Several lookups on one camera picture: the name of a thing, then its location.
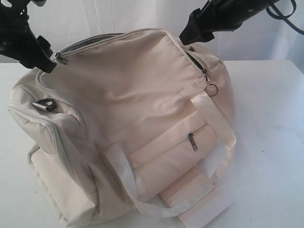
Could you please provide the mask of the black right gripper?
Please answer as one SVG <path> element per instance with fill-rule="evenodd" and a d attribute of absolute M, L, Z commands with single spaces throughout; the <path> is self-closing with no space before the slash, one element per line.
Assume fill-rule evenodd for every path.
<path fill-rule="evenodd" d="M 179 35 L 183 45 L 210 42 L 219 32 L 233 32 L 243 22 L 268 8 L 275 0 L 209 0 L 189 16 Z"/>

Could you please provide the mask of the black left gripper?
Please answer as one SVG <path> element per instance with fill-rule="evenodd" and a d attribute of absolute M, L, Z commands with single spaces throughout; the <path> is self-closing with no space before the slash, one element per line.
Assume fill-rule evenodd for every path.
<path fill-rule="evenodd" d="M 42 36 L 34 37 L 29 23 L 29 0 L 9 0 L 0 4 L 0 54 L 19 61 L 24 67 L 51 73 L 56 63 L 50 60 L 51 44 Z"/>

